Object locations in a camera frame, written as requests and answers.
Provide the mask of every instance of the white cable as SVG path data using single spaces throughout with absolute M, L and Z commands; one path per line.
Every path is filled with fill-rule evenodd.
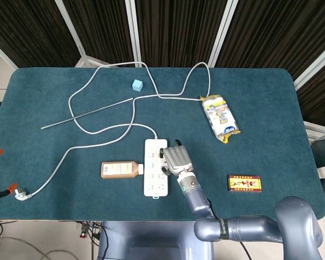
M 144 65 L 144 66 L 146 67 L 147 73 L 148 73 L 149 78 L 151 79 L 151 81 L 152 81 L 152 83 L 153 83 L 153 86 L 154 86 L 154 89 L 155 89 L 156 94 L 154 94 L 154 95 L 146 95 L 146 96 L 138 96 L 138 97 L 136 97 L 136 98 L 133 99 L 133 102 L 132 102 L 133 110 L 132 110 L 132 117 L 131 117 L 131 121 L 130 121 L 130 123 L 126 123 L 126 124 L 114 125 L 114 126 L 106 127 L 106 128 L 104 128 L 104 129 L 99 130 L 99 131 L 96 131 L 96 132 L 89 132 L 89 131 L 86 131 L 85 129 L 83 129 L 83 128 L 78 124 L 77 119 L 74 119 L 74 122 L 77 124 L 77 126 L 78 126 L 82 131 L 84 131 L 84 132 L 86 132 L 86 133 L 89 133 L 89 134 L 97 134 L 97 133 L 101 133 L 101 132 L 104 132 L 104 131 L 106 131 L 106 130 L 109 130 L 109 129 L 111 129 L 111 128 L 119 127 L 119 126 L 122 126 L 122 125 L 127 125 L 128 127 L 127 127 L 127 129 L 124 131 L 124 133 L 123 133 L 120 137 L 118 137 L 118 138 L 116 138 L 116 139 L 114 139 L 114 140 L 112 140 L 112 141 L 109 141 L 109 142 L 104 142 L 104 143 L 102 143 L 102 144 L 97 144 L 97 145 L 85 145 L 85 146 L 73 146 L 73 147 L 68 148 L 68 149 L 66 150 L 66 152 L 64 153 L 63 157 L 61 158 L 61 160 L 59 161 L 58 165 L 57 165 L 56 168 L 54 169 L 54 171 L 53 171 L 53 173 L 51 174 L 51 176 L 47 179 L 47 181 L 46 181 L 46 182 L 45 182 L 45 183 L 44 183 L 44 184 L 43 184 L 43 185 L 42 185 L 42 186 L 41 186 L 37 191 L 35 191 L 35 192 L 31 193 L 31 194 L 26 194 L 26 193 L 23 192 L 23 191 L 18 191 L 18 190 L 16 190 L 16 195 L 15 195 L 15 198 L 16 198 L 16 199 L 18 199 L 18 200 L 27 200 L 27 199 L 30 199 L 31 197 L 33 197 L 34 195 L 38 194 L 41 190 L 43 190 L 43 189 L 47 186 L 47 184 L 48 184 L 48 183 L 53 179 L 54 175 L 56 174 L 56 172 L 58 171 L 59 167 L 60 167 L 61 164 L 63 163 L 65 157 L 67 156 L 67 154 L 68 154 L 70 151 L 75 150 L 75 149 L 82 149 L 82 148 L 94 148 L 94 147 L 106 146 L 106 145 L 109 145 L 109 144 L 113 144 L 113 143 L 115 143 L 115 142 L 118 142 L 118 141 L 120 141 L 122 138 L 124 138 L 125 135 L 126 135 L 126 134 L 129 132 L 129 130 L 131 129 L 131 127 L 134 125 L 133 122 L 134 122 L 134 119 L 135 119 L 135 102 L 136 102 L 136 100 L 138 100 L 138 99 L 145 99 L 145 98 L 152 98 L 152 97 L 159 97 L 159 98 L 161 98 L 161 99 L 178 99 L 178 100 L 200 101 L 199 99 L 189 99 L 189 98 L 186 98 L 186 97 L 172 97 L 172 96 L 179 96 L 179 95 L 183 94 L 183 92 L 184 92 L 184 90 L 185 90 L 185 88 L 186 88 L 186 84 L 187 84 L 187 82 L 188 82 L 188 79 L 189 79 L 191 73 L 193 72 L 193 70 L 194 70 L 197 66 L 199 66 L 199 65 L 201 65 L 201 64 L 204 65 L 204 66 L 206 67 L 206 69 L 207 69 L 207 73 L 208 73 L 208 77 L 209 77 L 208 91 L 207 91 L 207 95 L 206 95 L 206 96 L 208 96 L 209 93 L 210 93 L 210 88 L 211 88 L 211 76 L 210 76 L 209 68 L 208 68 L 208 66 L 207 66 L 207 64 L 206 64 L 205 62 L 199 62 L 199 63 L 197 63 L 197 64 L 196 64 L 196 65 L 195 65 L 195 66 L 194 66 L 194 67 L 189 71 L 189 73 L 188 73 L 188 75 L 187 75 L 187 78 L 186 78 L 186 80 L 185 80 L 185 82 L 184 82 L 183 88 L 182 88 L 181 92 L 178 93 L 178 94 L 159 94 L 159 92 L 158 92 L 158 88 L 157 88 L 157 86 L 156 86 L 156 84 L 155 84 L 155 82 L 154 82 L 154 80 L 153 80 L 153 77 L 152 77 L 152 75 L 151 75 L 151 73 L 150 73 L 150 71 L 149 71 L 149 69 L 148 69 L 148 66 L 147 66 L 145 63 L 143 63 L 143 62 L 124 62 L 124 63 L 108 64 L 108 65 L 103 65 L 103 66 L 98 67 L 98 68 L 96 69 L 96 71 L 94 72 L 94 74 L 90 77 L 90 79 L 88 80 L 88 82 L 87 82 L 83 87 L 81 87 L 79 90 L 77 90 L 75 93 L 73 93 L 73 94 L 69 97 L 68 105 L 69 105 L 69 110 L 70 110 L 70 113 L 71 113 L 72 117 L 74 117 L 75 115 L 74 115 L 73 110 L 72 110 L 72 107 L 71 107 L 71 99 L 72 99 L 76 94 L 78 94 L 79 92 L 81 92 L 83 89 L 85 89 L 85 88 L 90 84 L 90 82 L 93 80 L 93 78 L 95 77 L 96 73 L 99 71 L 100 68 L 103 68 L 103 67 L 111 67 L 111 66 L 118 66 L 118 65 L 126 65 L 126 64 L 135 64 L 135 63 L 142 64 L 142 65 Z M 137 125 L 139 125 L 139 126 L 141 126 L 141 127 L 146 127 L 146 128 L 148 128 L 148 129 L 150 129 L 150 130 L 154 133 L 155 138 L 157 138 L 157 134 L 156 134 L 156 132 L 155 132 L 152 128 L 150 128 L 150 127 L 148 127 L 148 126 L 146 126 L 146 125 L 142 125 L 142 124 L 137 124 Z

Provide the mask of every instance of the power strip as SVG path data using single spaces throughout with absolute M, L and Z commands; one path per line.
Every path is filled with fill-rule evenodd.
M 167 147 L 166 139 L 147 139 L 145 142 L 144 195 L 159 199 L 168 194 L 167 176 L 161 168 L 167 166 L 165 158 L 160 158 L 160 149 Z

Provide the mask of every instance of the robotic arm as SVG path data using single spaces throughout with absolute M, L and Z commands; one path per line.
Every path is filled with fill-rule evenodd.
M 167 167 L 166 175 L 177 177 L 178 184 L 197 221 L 194 232 L 201 241 L 267 241 L 283 243 L 284 260 L 322 259 L 318 247 L 323 236 L 311 206 L 303 199 L 286 197 L 277 203 L 277 222 L 266 216 L 244 216 L 218 219 L 213 213 L 186 148 L 176 140 L 176 146 L 160 150 Z

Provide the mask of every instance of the metal rod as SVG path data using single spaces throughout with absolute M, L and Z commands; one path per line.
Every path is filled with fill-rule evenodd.
M 117 103 L 111 104 L 111 105 L 109 105 L 109 106 L 106 106 L 106 107 L 100 107 L 100 108 L 98 108 L 98 109 L 96 109 L 96 110 L 89 111 L 89 112 L 86 112 L 86 113 L 81 114 L 81 115 L 78 115 L 78 116 L 74 116 L 73 118 L 69 118 L 69 119 L 66 119 L 66 120 L 63 120 L 63 121 L 60 121 L 60 122 L 57 122 L 57 123 L 52 123 L 51 125 L 43 126 L 43 127 L 41 127 L 41 130 L 43 130 L 43 129 L 47 129 L 47 128 L 49 128 L 49 127 L 57 126 L 57 125 L 60 125 L 60 124 L 63 124 L 63 123 L 66 123 L 66 122 L 68 122 L 68 121 L 71 121 L 71 120 L 74 120 L 74 119 L 80 118 L 80 117 L 82 117 L 82 116 L 86 116 L 86 115 L 90 115 L 90 114 L 96 113 L 96 112 L 101 111 L 101 110 L 104 110 L 104 109 L 106 109 L 106 108 L 114 107 L 114 106 L 116 106 L 116 105 L 119 105 L 119 104 L 122 104 L 122 103 L 128 102 L 128 101 L 130 101 L 130 100 L 133 100 L 133 98 L 130 98 L 130 99 L 127 99 L 127 100 L 123 100 L 123 101 L 120 101 L 120 102 L 117 102 Z

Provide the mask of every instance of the white bottle cap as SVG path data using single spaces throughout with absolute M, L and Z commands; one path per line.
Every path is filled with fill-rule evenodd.
M 139 164 L 139 175 L 143 174 L 143 164 Z

